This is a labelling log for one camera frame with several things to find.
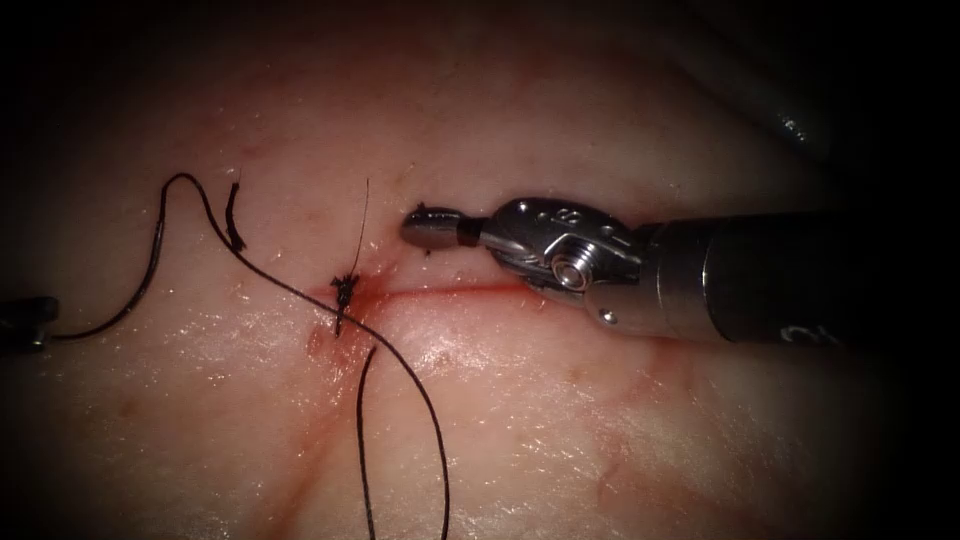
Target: black suture thread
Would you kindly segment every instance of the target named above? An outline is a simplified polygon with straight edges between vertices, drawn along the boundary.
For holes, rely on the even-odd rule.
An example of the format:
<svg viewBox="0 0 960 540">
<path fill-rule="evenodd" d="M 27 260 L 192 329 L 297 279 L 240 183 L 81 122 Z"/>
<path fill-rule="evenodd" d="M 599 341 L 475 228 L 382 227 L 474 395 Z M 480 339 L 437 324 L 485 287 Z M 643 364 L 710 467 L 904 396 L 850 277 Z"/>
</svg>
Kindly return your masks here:
<svg viewBox="0 0 960 540">
<path fill-rule="evenodd" d="M 223 234 L 223 231 L 220 230 L 220 225 L 217 224 L 217 219 L 213 216 L 213 210 L 210 208 L 210 201 L 209 199 L 207 199 L 207 194 L 203 190 L 203 186 L 200 185 L 200 181 L 197 180 L 193 175 L 189 173 L 177 173 L 173 175 L 173 177 L 171 177 L 169 180 L 167 180 L 167 182 L 163 185 L 163 189 L 160 191 L 160 213 L 157 216 L 157 227 L 154 231 L 153 249 L 150 252 L 150 261 L 147 264 L 147 273 L 143 277 L 143 281 L 140 282 L 140 286 L 137 288 L 136 292 L 134 292 L 133 297 L 130 299 L 129 302 L 127 302 L 127 305 L 124 306 L 124 308 L 120 310 L 119 313 L 114 315 L 110 320 L 101 324 L 100 326 L 97 326 L 92 330 L 87 330 L 77 334 L 55 335 L 55 336 L 52 336 L 51 339 L 56 341 L 71 341 L 71 340 L 78 340 L 85 337 L 89 337 L 98 332 L 102 332 L 103 330 L 110 328 L 111 326 L 119 322 L 121 319 L 123 319 L 127 314 L 129 314 L 133 310 L 133 307 L 137 304 L 137 302 L 139 302 L 140 299 L 143 298 L 143 295 L 146 293 L 147 287 L 150 284 L 150 281 L 153 279 L 153 274 L 156 272 L 157 264 L 160 260 L 160 247 L 163 244 L 163 226 L 164 226 L 164 220 L 166 219 L 166 215 L 167 215 L 167 190 L 169 189 L 170 184 L 172 184 L 173 182 L 181 178 L 189 180 L 193 184 L 193 186 L 197 188 L 197 191 L 200 193 L 200 199 L 203 202 L 203 209 L 207 214 L 207 220 L 210 222 L 210 226 L 213 228 L 213 231 L 217 233 L 217 237 L 220 239 L 220 242 L 223 243 L 224 247 L 226 247 L 227 250 L 229 250 L 230 253 L 232 253 L 233 256 L 238 261 L 240 261 L 244 266 L 246 266 L 251 272 L 267 280 L 268 282 L 276 285 L 277 287 L 280 287 L 281 289 L 289 292 L 290 294 L 302 300 L 305 300 L 328 313 L 337 315 L 337 310 L 335 308 L 332 308 L 324 304 L 323 302 L 313 298 L 312 296 L 309 296 L 308 294 L 300 291 L 299 289 L 296 289 L 290 285 L 287 285 L 286 283 L 280 281 L 279 279 L 264 272 L 263 270 L 259 269 L 256 265 L 254 265 L 252 262 L 247 260 L 246 257 L 241 255 L 239 251 L 234 249 L 233 245 L 230 243 L 230 240 Z M 387 341 L 387 338 L 383 337 L 379 332 L 377 332 L 373 328 L 370 328 L 369 326 L 363 324 L 362 322 L 351 317 L 350 315 L 347 315 L 346 313 L 344 313 L 342 316 L 344 320 L 350 321 L 357 328 L 369 334 L 370 337 L 382 343 L 383 346 L 386 347 L 391 354 L 393 354 L 393 356 L 397 359 L 397 361 L 400 362 L 400 365 L 403 367 L 404 371 L 407 372 L 407 375 L 413 381 L 413 384 L 417 387 L 417 391 L 420 392 L 420 397 L 423 398 L 423 402 L 427 406 L 427 411 L 430 412 L 430 421 L 433 423 L 433 430 L 437 436 L 437 448 L 440 451 L 440 467 L 443 474 L 443 525 L 440 531 L 440 538 L 441 540 L 446 540 L 447 532 L 450 529 L 450 473 L 447 467 L 447 452 L 443 446 L 443 434 L 440 432 L 440 420 L 437 418 L 437 411 L 433 408 L 433 402 L 430 401 L 430 396 L 427 394 L 427 389 L 423 386 L 423 383 L 420 382 L 420 378 L 417 377 L 417 374 L 413 371 L 413 368 L 410 367 L 410 364 L 407 363 L 407 361 L 403 358 L 403 355 L 400 354 L 400 351 L 398 351 L 397 348 L 394 347 L 392 343 Z"/>
<path fill-rule="evenodd" d="M 337 318 L 333 327 L 334 337 L 340 337 L 340 327 L 343 325 L 343 313 L 347 310 L 347 306 L 350 305 L 350 300 L 353 299 L 353 288 L 356 287 L 357 282 L 360 281 L 360 276 L 354 275 L 353 272 L 357 269 L 357 261 L 360 260 L 360 248 L 363 246 L 363 230 L 367 226 L 367 205 L 369 203 L 370 179 L 367 178 L 367 193 L 363 202 L 363 220 L 360 221 L 360 239 L 357 240 L 357 255 L 353 258 L 353 268 L 342 278 L 334 276 L 330 282 L 330 286 L 337 289 Z"/>
<path fill-rule="evenodd" d="M 360 260 L 360 247 L 363 246 L 363 231 L 367 228 L 367 206 L 370 205 L 370 179 L 367 178 L 367 194 L 363 198 L 363 221 L 360 222 L 360 239 L 357 240 L 357 256 L 353 258 L 353 268 L 350 269 L 350 274 L 353 275 L 354 270 L 357 269 L 357 261 Z"/>
<path fill-rule="evenodd" d="M 363 482 L 363 505 L 367 509 L 367 530 L 370 531 L 370 540 L 377 539 L 373 530 L 373 506 L 370 504 L 370 484 L 367 481 L 367 454 L 363 444 L 363 390 L 367 385 L 367 371 L 370 371 L 370 362 L 377 348 L 370 349 L 367 361 L 360 372 L 360 386 L 357 388 L 357 447 L 360 449 L 360 479 Z"/>
<path fill-rule="evenodd" d="M 233 186 L 230 187 L 230 198 L 227 199 L 227 234 L 230 236 L 230 245 L 233 249 L 237 251 L 243 251 L 243 248 L 247 247 L 247 244 L 244 243 L 243 238 L 240 237 L 240 233 L 237 232 L 237 224 L 233 221 L 233 201 L 237 198 L 237 190 L 240 189 L 240 181 L 233 183 Z"/>
<path fill-rule="evenodd" d="M 166 187 L 164 187 L 163 196 L 166 197 Z M 157 263 L 160 261 L 160 246 L 163 243 L 164 203 L 161 201 L 160 204 L 160 219 L 157 220 L 157 227 L 153 232 L 153 247 L 150 250 L 150 261 L 147 263 L 147 272 L 143 275 L 143 279 L 140 281 L 140 285 L 137 287 L 136 292 L 134 292 L 130 300 L 127 301 L 127 305 L 123 306 L 123 309 L 121 309 L 116 315 L 110 317 L 110 319 L 97 327 L 74 334 L 56 334 L 50 336 L 51 341 L 70 341 L 87 338 L 94 334 L 99 334 L 100 332 L 103 332 L 104 330 L 107 330 L 111 326 L 120 322 L 124 317 L 130 314 L 131 311 L 133 311 L 133 308 L 136 307 L 138 303 L 140 303 L 143 295 L 147 293 L 147 289 L 150 287 L 150 282 L 153 281 L 153 275 L 157 272 Z"/>
</svg>

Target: printed number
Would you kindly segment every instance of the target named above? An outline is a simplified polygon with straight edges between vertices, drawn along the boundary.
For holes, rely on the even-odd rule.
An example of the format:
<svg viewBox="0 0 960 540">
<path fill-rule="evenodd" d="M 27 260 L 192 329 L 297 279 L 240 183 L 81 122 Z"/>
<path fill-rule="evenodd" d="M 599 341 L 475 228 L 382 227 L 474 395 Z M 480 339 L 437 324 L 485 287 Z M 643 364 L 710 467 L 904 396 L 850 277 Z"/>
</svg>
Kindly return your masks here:
<svg viewBox="0 0 960 540">
<path fill-rule="evenodd" d="M 840 340 L 830 335 L 823 326 L 806 328 L 804 326 L 787 326 L 780 329 L 780 337 L 787 343 L 811 342 L 816 345 L 840 345 Z"/>
</svg>

